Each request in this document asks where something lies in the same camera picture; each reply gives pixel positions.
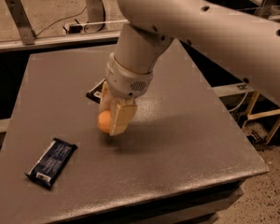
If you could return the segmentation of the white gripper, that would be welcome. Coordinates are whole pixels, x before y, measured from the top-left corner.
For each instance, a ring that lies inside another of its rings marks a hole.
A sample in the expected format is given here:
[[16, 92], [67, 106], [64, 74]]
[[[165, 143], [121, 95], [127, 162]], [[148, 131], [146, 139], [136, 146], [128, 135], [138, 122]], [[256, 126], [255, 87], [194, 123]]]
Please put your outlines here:
[[129, 71], [116, 61], [114, 53], [110, 54], [105, 68], [106, 82], [103, 83], [99, 112], [109, 110], [111, 106], [109, 132], [111, 136], [119, 135], [126, 131], [137, 111], [135, 100], [128, 98], [142, 96], [147, 91], [152, 78], [152, 72], [136, 74]]

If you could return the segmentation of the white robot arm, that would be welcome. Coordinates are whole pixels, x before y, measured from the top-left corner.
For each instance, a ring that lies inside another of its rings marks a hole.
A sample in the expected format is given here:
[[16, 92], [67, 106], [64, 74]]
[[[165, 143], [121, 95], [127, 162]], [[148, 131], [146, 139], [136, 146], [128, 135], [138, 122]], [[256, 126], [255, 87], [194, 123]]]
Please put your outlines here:
[[280, 23], [205, 0], [117, 0], [126, 19], [105, 69], [97, 125], [125, 132], [158, 58], [179, 39], [280, 106]]

